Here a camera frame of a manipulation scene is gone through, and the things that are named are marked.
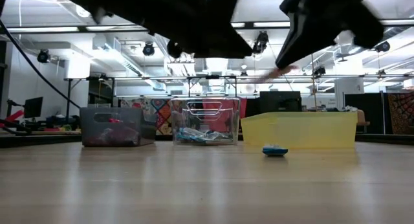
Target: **metal frame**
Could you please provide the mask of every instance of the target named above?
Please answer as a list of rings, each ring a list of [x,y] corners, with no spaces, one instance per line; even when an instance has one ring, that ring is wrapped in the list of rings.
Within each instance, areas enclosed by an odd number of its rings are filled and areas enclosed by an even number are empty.
[[[238,79],[257,79],[262,78],[261,76],[189,76],[189,77],[163,77],[163,76],[154,76],[154,77],[108,77],[107,80],[112,81],[112,99],[111,99],[111,107],[114,107],[114,100],[113,98],[118,97],[116,94],[116,81],[143,81],[143,80],[187,80],[188,85],[190,89],[188,89],[187,95],[131,95],[128,97],[140,97],[140,96],[167,96],[167,97],[179,97],[179,96],[191,96],[191,80],[197,79],[196,83],[202,79],[205,78],[207,80],[209,79],[225,79],[229,82],[232,86],[235,87],[235,96],[237,97],[237,80]],[[301,78],[312,78],[310,75],[286,75],[281,78],[274,78],[272,80],[286,80],[286,79],[301,79]],[[378,78],[378,75],[375,74],[361,74],[361,75],[323,75],[322,78]],[[414,78],[414,74],[385,74],[381,75],[381,78]],[[234,79],[234,84],[229,81],[229,79]],[[88,78],[66,78],[65,81],[68,81],[68,98],[71,97],[71,90],[81,81],[88,81]],[[254,94],[243,94],[243,96],[257,96],[257,93]],[[215,96],[230,96],[229,94],[224,95],[215,95]],[[69,121],[69,109],[70,109],[70,102],[67,101],[67,109],[66,109],[66,121]]]
[[[414,19],[381,19],[384,27],[412,27]],[[272,30],[289,29],[289,21],[244,21],[232,23],[236,30]],[[67,34],[67,33],[106,33],[106,32],[149,32],[146,28],[133,23],[119,25],[85,26],[85,25],[58,25],[49,27],[10,27],[12,34]]]
[[[5,70],[7,69],[6,64],[6,43],[4,43],[4,50],[0,50],[4,52],[3,56],[0,56],[3,60],[0,60],[0,103],[3,99],[3,86],[5,84]]]
[[[71,99],[72,89],[74,89],[80,82],[82,81],[89,81],[87,78],[65,78],[67,81],[67,101],[66,101],[66,117],[65,122],[66,124],[69,123],[69,110],[71,109],[71,103],[69,100]],[[111,97],[111,107],[114,107],[114,97],[116,97],[116,80],[115,78],[108,78],[108,80],[112,80],[112,97]]]

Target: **spotlight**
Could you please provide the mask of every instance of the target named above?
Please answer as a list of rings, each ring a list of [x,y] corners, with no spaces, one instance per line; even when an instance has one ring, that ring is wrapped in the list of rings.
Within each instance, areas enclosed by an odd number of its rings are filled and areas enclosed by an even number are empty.
[[[241,71],[240,76],[248,76],[246,71]]]
[[[325,66],[321,65],[315,68],[315,71],[312,73],[315,79],[321,78],[322,75],[326,74]]]
[[[387,75],[387,74],[386,74],[385,70],[381,69],[380,71],[376,72],[376,75],[378,75],[377,78],[379,80],[382,80],[382,75]]]
[[[38,62],[40,63],[49,63],[50,62],[50,54],[48,49],[41,49],[38,54]]]
[[[388,43],[388,41],[384,41],[380,43],[379,45],[375,46],[374,50],[376,50],[377,52],[387,52],[389,51],[390,47],[391,45]]]
[[[86,9],[76,5],[76,13],[80,16],[80,17],[90,17],[91,13],[89,13]]]
[[[152,55],[154,55],[155,50],[154,50],[153,43],[152,42],[145,43],[145,47],[142,50],[142,53],[144,53],[145,56],[152,56]]]
[[[253,54],[261,54],[266,49],[266,44],[269,42],[269,35],[266,31],[261,31],[253,45]]]

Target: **blue item in bin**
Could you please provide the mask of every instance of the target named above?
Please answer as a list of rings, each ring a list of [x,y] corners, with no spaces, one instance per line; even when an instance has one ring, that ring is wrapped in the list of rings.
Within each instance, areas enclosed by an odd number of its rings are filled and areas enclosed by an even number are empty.
[[[197,142],[203,144],[214,144],[217,142],[231,141],[231,138],[216,132],[208,130],[207,132],[201,132],[191,128],[180,128],[178,133],[175,134],[177,140],[181,142]]]
[[[288,149],[280,148],[279,145],[266,145],[263,147],[262,152],[267,156],[284,156]]]

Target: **gray plastic bin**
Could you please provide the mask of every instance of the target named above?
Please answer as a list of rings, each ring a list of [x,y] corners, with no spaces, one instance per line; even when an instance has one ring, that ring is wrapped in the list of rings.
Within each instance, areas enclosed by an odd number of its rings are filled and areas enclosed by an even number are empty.
[[[84,146],[142,146],[155,141],[157,115],[144,116],[134,107],[80,109]]]

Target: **ceiling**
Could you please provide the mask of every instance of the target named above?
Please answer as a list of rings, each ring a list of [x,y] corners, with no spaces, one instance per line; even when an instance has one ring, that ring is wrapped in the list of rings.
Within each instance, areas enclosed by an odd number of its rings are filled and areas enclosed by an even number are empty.
[[[279,10],[278,5],[282,0],[239,0],[234,12],[232,22],[245,21],[287,21],[287,17]],[[414,17],[414,2],[412,0],[365,0],[371,10],[380,19],[408,19]],[[8,27],[53,27],[68,25],[94,25],[89,17],[82,17],[76,5],[68,0],[6,0],[5,9],[1,16],[2,21]],[[120,17],[107,17],[103,25],[117,25],[130,23]],[[257,30],[238,30],[238,33],[251,45],[259,34]],[[236,74],[246,70],[248,75],[259,75],[273,69],[275,59],[280,48],[288,34],[287,29],[270,29],[267,30],[269,35],[269,47],[264,53],[257,58],[247,57],[243,60],[229,60],[226,74]],[[380,68],[390,69],[390,73],[401,74],[408,73],[411,68],[414,69],[410,62],[414,56],[414,30],[409,27],[397,28],[398,34],[393,34],[388,42],[391,44],[391,50],[386,53],[377,54],[372,51],[364,51],[356,55],[363,61],[365,73],[375,74]],[[94,46],[85,41],[93,39]],[[25,44],[33,42],[53,42],[67,41],[85,52],[88,52],[94,61],[91,69],[109,74],[125,73],[125,67],[122,67],[112,57],[102,54],[97,48],[97,42],[106,42],[113,46],[114,39],[120,42],[122,53],[128,57],[134,64],[145,70],[147,76],[166,76],[164,62],[166,57],[162,53],[152,36],[145,32],[106,32],[106,33],[82,33],[82,34],[24,34],[21,40]],[[147,41],[155,41],[155,54],[153,56],[144,56],[142,47]],[[313,55],[296,62],[296,65],[303,68],[304,71],[312,69],[312,58],[314,65],[324,65],[327,73],[334,73],[334,66],[338,63],[338,58],[334,55],[346,53],[354,48],[352,45],[352,34],[342,32],[337,39],[340,47],[329,47]],[[206,66],[204,59],[196,59],[194,72],[196,74],[208,73],[209,68]],[[301,71],[295,71],[296,74],[302,74]]]

